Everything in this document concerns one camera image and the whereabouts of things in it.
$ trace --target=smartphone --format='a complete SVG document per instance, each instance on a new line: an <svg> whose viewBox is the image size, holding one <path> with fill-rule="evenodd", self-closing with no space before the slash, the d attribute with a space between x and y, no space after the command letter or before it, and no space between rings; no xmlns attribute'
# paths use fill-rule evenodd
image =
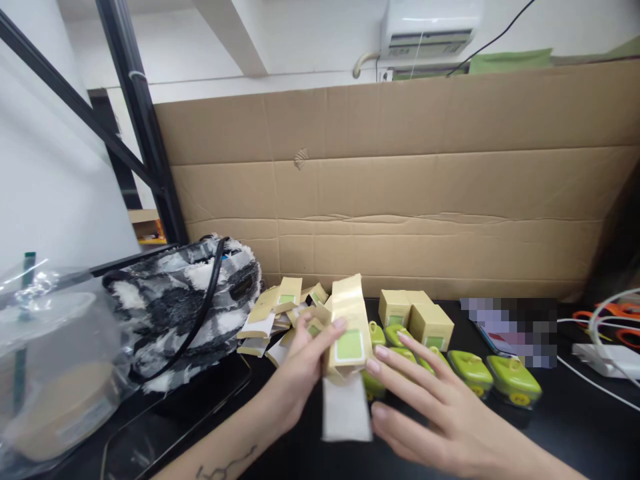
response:
<svg viewBox="0 0 640 480"><path fill-rule="evenodd" d="M500 355L501 357L511 357L515 355L513 347L510 346L502 336L497 333L488 332L484 327L478 325L473 320L471 320L471 322L479 330L480 335L482 335L482 338L484 338L485 342L487 342L487 345L495 355Z"/></svg>

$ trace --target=air conditioner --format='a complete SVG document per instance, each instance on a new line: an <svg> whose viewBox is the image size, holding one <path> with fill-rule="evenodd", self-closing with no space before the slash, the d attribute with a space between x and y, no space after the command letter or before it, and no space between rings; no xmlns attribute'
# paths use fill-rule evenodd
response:
<svg viewBox="0 0 640 480"><path fill-rule="evenodd" d="M483 0L389 0L380 59L456 56L472 40Z"/></svg>

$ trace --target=fingernail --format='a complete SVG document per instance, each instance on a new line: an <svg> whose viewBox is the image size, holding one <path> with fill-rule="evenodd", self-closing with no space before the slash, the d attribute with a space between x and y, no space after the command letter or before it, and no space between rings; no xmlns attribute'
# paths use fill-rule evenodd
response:
<svg viewBox="0 0 640 480"><path fill-rule="evenodd" d="M333 326L338 330L342 330L344 327L347 326L347 321L344 320L344 318L340 317L333 321Z"/></svg>
<svg viewBox="0 0 640 480"><path fill-rule="evenodd" d="M386 359L389 356L389 349L382 345L378 345L375 348L375 356L379 359Z"/></svg>
<svg viewBox="0 0 640 480"><path fill-rule="evenodd" d="M380 364L374 359L367 359L367 370L369 373L380 373Z"/></svg>
<svg viewBox="0 0 640 480"><path fill-rule="evenodd" d="M384 420L387 418L387 408L382 406L380 403L374 403L371 407L371 413L378 420Z"/></svg>

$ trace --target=forearm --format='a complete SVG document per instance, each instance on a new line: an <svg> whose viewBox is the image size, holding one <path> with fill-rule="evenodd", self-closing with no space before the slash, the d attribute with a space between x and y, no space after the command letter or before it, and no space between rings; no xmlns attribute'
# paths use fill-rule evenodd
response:
<svg viewBox="0 0 640 480"><path fill-rule="evenodd" d="M281 434L260 394L153 480L236 479Z"/></svg>
<svg viewBox="0 0 640 480"><path fill-rule="evenodd" d="M518 458L497 466L487 478L492 480L587 480L552 454L528 440L529 447L523 449Z"/></svg>

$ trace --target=ceiling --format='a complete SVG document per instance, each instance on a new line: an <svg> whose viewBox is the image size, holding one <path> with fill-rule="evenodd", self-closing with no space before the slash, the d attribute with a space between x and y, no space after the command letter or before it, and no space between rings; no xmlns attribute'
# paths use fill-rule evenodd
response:
<svg viewBox="0 0 640 480"><path fill-rule="evenodd" d="M66 22L97 20L95 0L57 0ZM193 7L191 0L127 0L132 15L182 10Z"/></svg>

